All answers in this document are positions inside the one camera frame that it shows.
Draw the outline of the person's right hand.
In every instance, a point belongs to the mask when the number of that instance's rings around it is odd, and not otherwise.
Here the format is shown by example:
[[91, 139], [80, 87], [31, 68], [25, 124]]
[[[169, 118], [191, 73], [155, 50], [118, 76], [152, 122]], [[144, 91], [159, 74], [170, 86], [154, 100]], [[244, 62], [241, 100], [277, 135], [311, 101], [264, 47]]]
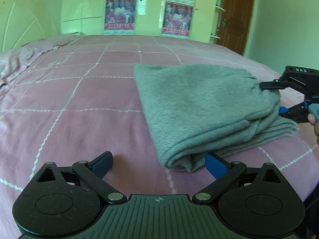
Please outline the person's right hand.
[[319, 122], [316, 121], [315, 116], [313, 114], [308, 114], [308, 121], [314, 128], [314, 134], [316, 136], [317, 144], [319, 145]]

